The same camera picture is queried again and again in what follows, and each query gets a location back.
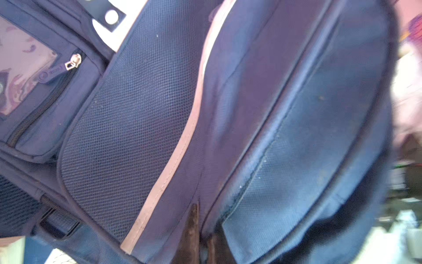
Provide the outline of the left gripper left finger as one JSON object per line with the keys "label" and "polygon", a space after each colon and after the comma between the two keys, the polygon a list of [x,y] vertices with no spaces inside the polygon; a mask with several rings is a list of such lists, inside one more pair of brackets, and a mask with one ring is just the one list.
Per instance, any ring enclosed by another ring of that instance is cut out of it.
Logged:
{"label": "left gripper left finger", "polygon": [[200,228],[199,206],[193,204],[186,220],[184,230],[177,251],[171,261],[172,264],[200,263]]}

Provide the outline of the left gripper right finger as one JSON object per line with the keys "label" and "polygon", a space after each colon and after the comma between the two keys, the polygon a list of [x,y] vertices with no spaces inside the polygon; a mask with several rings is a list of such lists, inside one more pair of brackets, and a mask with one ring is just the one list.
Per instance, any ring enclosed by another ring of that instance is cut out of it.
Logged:
{"label": "left gripper right finger", "polygon": [[236,264],[222,227],[218,227],[207,241],[208,264]]}

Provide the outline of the navy blue student backpack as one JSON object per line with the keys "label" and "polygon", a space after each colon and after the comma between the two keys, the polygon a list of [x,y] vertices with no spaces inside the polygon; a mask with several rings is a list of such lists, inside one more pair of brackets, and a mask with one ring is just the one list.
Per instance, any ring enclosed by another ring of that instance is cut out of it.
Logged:
{"label": "navy blue student backpack", "polygon": [[390,1],[1,2],[1,238],[171,264],[350,264],[392,170]]}

